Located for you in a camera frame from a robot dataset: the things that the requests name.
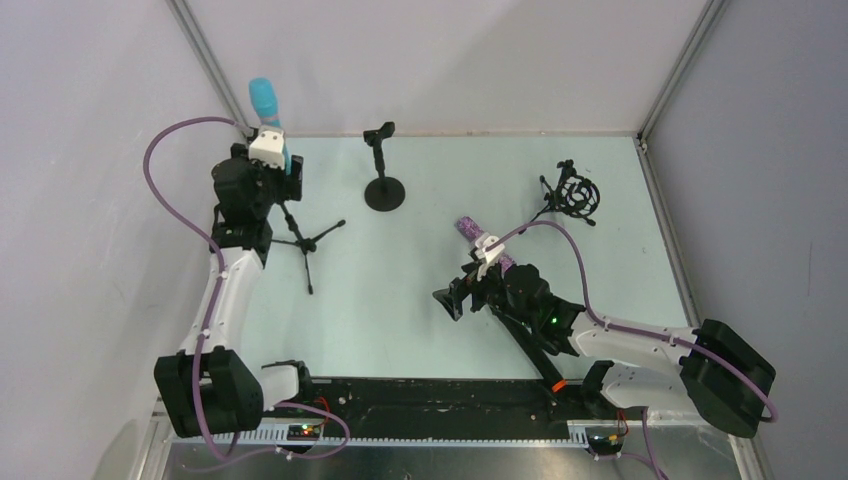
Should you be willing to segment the purple glitter microphone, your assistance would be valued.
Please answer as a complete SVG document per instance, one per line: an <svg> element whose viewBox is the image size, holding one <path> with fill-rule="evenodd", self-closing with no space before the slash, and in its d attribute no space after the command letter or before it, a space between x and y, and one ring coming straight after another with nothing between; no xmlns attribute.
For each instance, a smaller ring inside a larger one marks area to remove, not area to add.
<svg viewBox="0 0 848 480"><path fill-rule="evenodd" d="M500 238L484 231L471 217L460 217L455 227L471 246L470 256L477 266L478 279L482 279L491 268L499 267L500 272L505 273L516 265L515 260L505 252L503 244L496 246Z"/></svg>

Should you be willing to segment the black tripod mic stand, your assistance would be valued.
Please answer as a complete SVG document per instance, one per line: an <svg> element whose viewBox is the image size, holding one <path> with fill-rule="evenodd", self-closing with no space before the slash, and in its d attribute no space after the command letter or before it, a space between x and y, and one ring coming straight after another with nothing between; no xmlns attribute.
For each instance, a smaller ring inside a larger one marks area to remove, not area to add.
<svg viewBox="0 0 848 480"><path fill-rule="evenodd" d="M309 255L311 253L315 253L317 251L317 243L321 239L323 239L330 232L345 226L346 221L344 219L341 219L335 225L327 228L326 230L322 231L320 234L317 234L316 236L304 237L302 235L302 232L300 231L300 227L299 227L296 219L294 218L293 214L288 210L286 204L281 203L280 206L281 206L283 213L284 213L284 219L286 221L287 228L295 236L295 238L293 240L283 240L283 239L272 238L271 242L273 244L281 244L281 245L292 246L292 247L297 248L300 251L300 253L303 257L304 268L305 268L305 272L306 272L307 291L308 291L309 295L313 295L314 294L314 287L313 287L313 284L312 284L312 278L311 278L310 267L309 267Z"/></svg>

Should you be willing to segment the blue toy microphone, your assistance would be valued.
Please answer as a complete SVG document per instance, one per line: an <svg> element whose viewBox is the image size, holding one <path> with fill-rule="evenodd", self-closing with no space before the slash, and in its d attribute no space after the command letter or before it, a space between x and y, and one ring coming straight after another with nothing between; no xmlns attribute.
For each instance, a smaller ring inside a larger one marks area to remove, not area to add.
<svg viewBox="0 0 848 480"><path fill-rule="evenodd" d="M248 84L251 105L260 120L260 129L269 127L272 140L275 142L275 151L279 153L279 165L286 174L291 173L292 164L288 147L285 141L285 133L279 116L279 105L277 95L272 83L264 77L252 79Z"/></svg>

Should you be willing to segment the black shock-mount tripod stand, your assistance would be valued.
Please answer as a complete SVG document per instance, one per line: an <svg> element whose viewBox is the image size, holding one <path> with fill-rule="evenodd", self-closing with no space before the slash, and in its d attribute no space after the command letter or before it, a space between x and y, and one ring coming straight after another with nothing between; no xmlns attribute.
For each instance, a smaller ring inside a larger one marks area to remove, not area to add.
<svg viewBox="0 0 848 480"><path fill-rule="evenodd" d="M543 196L545 205L531 221L537 220L546 213L562 213L570 218L583 220L594 227L596 221L591 216L597 210L601 200L598 186L591 179L578 173L573 159L559 161L556 167L559 169L559 177L555 186L552 186L544 175L539 176L539 182L545 190Z"/></svg>

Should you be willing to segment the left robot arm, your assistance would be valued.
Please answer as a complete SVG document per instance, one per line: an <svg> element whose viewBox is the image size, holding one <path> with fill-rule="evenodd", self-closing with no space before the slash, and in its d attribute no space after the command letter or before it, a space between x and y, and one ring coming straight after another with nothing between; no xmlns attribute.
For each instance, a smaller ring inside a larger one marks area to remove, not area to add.
<svg viewBox="0 0 848 480"><path fill-rule="evenodd" d="M277 404L310 394L304 362L244 360L242 331L265 269L273 206L302 197L302 157L275 168L235 155L211 171L218 203L210 275L201 309L177 353L158 358L154 379L181 438L252 431Z"/></svg>

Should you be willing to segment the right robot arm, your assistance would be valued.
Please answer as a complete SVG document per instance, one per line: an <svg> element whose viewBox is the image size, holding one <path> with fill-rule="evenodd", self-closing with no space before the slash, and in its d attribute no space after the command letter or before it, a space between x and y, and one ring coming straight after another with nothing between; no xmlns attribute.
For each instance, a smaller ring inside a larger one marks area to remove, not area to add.
<svg viewBox="0 0 848 480"><path fill-rule="evenodd" d="M434 299L453 320L463 303L488 309L531 360L548 390L565 379L552 357L594 360L581 393L595 410L647 407L699 415L716 429L752 438L773 414L766 398L775 368L727 324L705 320L697 328L657 327L602 316L554 295L531 265L485 274L473 265L436 290Z"/></svg>

